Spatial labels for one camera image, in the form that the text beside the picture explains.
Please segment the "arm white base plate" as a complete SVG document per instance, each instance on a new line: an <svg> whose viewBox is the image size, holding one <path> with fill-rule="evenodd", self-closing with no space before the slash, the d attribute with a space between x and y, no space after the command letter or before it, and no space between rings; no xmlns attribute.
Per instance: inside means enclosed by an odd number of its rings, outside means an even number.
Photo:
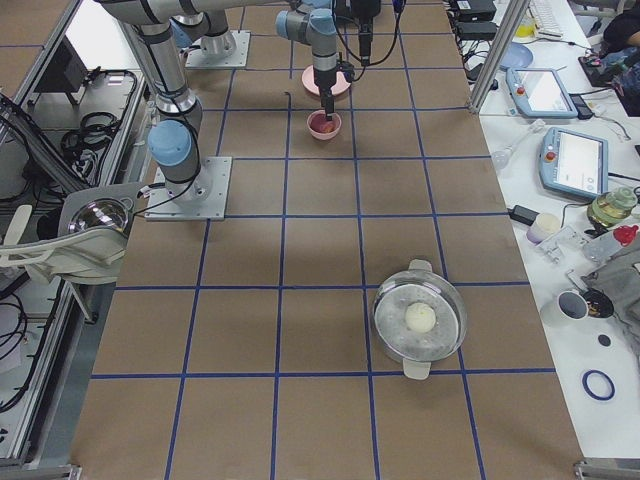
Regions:
<svg viewBox="0 0 640 480"><path fill-rule="evenodd" d="M231 171L231 157L203 157L199 175L179 196L187 184L167 183L161 169L157 168L154 181L162 186L150 191L144 218L148 221L223 220Z"/></svg>
<svg viewBox="0 0 640 480"><path fill-rule="evenodd" d="M203 36L188 49L185 66L192 70L245 68L250 37L248 30L228 30L219 36Z"/></svg>

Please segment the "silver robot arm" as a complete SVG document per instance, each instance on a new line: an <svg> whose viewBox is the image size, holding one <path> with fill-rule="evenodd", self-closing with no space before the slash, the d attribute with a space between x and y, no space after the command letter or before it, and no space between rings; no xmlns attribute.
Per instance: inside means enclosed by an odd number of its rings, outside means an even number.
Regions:
<svg viewBox="0 0 640 480"><path fill-rule="evenodd" d="M190 41L228 55L236 43L226 12L193 1L102 1L100 5L120 23L152 86L160 120L149 131L148 145L164 175L168 198L178 204L203 201L210 195L212 178L199 152L202 104L189 87L173 25Z"/></svg>
<svg viewBox="0 0 640 480"><path fill-rule="evenodd" d="M117 20L139 61L145 79L165 116L185 115L201 105L189 88L170 26L175 16L225 12L257 6L257 1L101 1L99 5ZM338 71L337 32L329 9L309 13L282 12L276 18L278 34L311 48L314 83L321 108L330 120L335 112L332 88Z"/></svg>

